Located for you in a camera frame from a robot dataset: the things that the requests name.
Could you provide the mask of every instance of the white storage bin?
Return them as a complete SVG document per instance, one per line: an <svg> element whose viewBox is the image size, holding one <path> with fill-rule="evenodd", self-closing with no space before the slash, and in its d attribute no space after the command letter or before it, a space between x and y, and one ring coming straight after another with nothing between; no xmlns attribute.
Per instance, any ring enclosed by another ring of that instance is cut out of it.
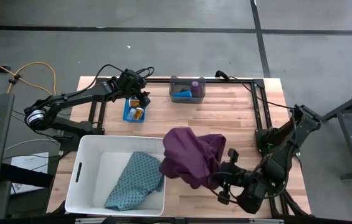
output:
<svg viewBox="0 0 352 224"><path fill-rule="evenodd" d="M161 138L136 136L84 136L80 140L66 197L65 209L92 215L159 216L164 209L164 190L153 192L133 210L115 211L103 205L116 186L133 152L145 152L162 161Z"/></svg>

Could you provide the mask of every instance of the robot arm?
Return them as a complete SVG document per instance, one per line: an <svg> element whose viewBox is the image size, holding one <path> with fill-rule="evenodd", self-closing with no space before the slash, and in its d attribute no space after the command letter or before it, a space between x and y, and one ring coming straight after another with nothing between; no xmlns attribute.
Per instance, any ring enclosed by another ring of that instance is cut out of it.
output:
<svg viewBox="0 0 352 224"><path fill-rule="evenodd" d="M292 168L292 157L312 131L320 128L321 117L306 106L297 106L292 111L290 121L281 128L272 128L257 136L257 147L263 159L253 171L237 167L238 153L229 149L229 162L223 162L219 175L212 179L222 186L217 197L220 203L228 204L230 187L243 187L244 191L235 197L237 203L248 213L255 214L264 199L284 194L288 204L295 203L285 190L288 182L288 173Z"/></svg>
<svg viewBox="0 0 352 224"><path fill-rule="evenodd" d="M108 102L120 98L137 97L141 107L150 103L145 88L146 81L133 70L125 70L119 78L112 77L104 82L97 83L92 88L74 93L49 96L45 100L37 100L32 106L26 108L25 123L34 131L44 131L49 128L59 129L77 134L82 137L86 134L97 134L88 121L76 123L57 117L58 113L66 108L95 101Z"/></svg>

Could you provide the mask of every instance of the small box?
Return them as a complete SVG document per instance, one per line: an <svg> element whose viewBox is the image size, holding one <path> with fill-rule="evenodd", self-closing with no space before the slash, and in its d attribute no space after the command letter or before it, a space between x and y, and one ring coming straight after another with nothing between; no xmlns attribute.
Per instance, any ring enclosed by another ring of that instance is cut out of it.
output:
<svg viewBox="0 0 352 224"><path fill-rule="evenodd" d="M141 117L141 119L138 119L138 120L137 119L127 119L127 114L131 109L128 105L128 100L129 100L129 98L126 98L126 100L125 100L125 109L123 110L123 120L128 121L128 122L144 122L146 108L144 108L144 113L143 113L143 116Z"/></svg>
<svg viewBox="0 0 352 224"><path fill-rule="evenodd" d="M66 197L66 211L106 216L160 216L164 209L166 178L161 192L147 195L145 201L133 210L115 211L103 205L133 152L145 152L163 161L162 140L136 136L82 137Z"/></svg>
<svg viewBox="0 0 352 224"><path fill-rule="evenodd" d="M177 97L174 96L176 93L180 93L181 90L191 90L191 83L197 82L198 83L198 91L193 94L193 97ZM169 95L171 101L173 103L202 103L203 98L205 97L205 78L178 78L176 76L170 77L170 88L169 88Z"/></svg>

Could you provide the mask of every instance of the blue tray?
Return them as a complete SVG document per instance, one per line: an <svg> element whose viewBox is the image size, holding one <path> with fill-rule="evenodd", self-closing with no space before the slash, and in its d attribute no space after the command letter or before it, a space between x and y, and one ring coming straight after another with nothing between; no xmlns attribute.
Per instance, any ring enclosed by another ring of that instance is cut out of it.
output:
<svg viewBox="0 0 352 224"><path fill-rule="evenodd" d="M145 114L146 114L146 108L144 108L144 113L143 113L143 116L141 117L141 119L139 119L139 120L127 119L127 114L128 114L128 112L130 110L130 107L128 106L128 99L129 98L126 98L126 100L125 100L125 109L123 110L123 120L124 121L128 121L128 122L144 122Z"/></svg>

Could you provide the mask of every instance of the gray floor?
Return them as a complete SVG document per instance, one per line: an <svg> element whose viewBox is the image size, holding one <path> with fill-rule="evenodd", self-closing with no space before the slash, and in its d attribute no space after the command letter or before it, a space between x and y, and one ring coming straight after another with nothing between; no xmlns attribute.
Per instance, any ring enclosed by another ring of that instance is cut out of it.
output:
<svg viewBox="0 0 352 224"><path fill-rule="evenodd" d="M352 30L352 1L257 0L257 5L263 29ZM0 24L254 28L248 0L0 0ZM352 35L264 35L264 44L271 76L281 78L288 105L304 104L325 114L350 98ZM0 31L1 64L15 70L33 61L55 68L59 93L74 91L79 76L95 74L104 63L134 69L152 65L158 76L213 76L223 70L263 77L255 34ZM52 89L52 75L42 67L28 68L24 76ZM0 93L7 90L8 78L0 75ZM13 93L18 111L46 97L23 84ZM11 121L8 146L35 138L41 137ZM31 143L7 154L54 153L56 148L50 142ZM339 180L352 171L352 160L339 124L334 120L312 133L301 152L313 214L352 220L352 181ZM38 197L38 203L26 203L38 210L46 196L47 191L19 196L17 205ZM22 209L12 206L11 212Z"/></svg>

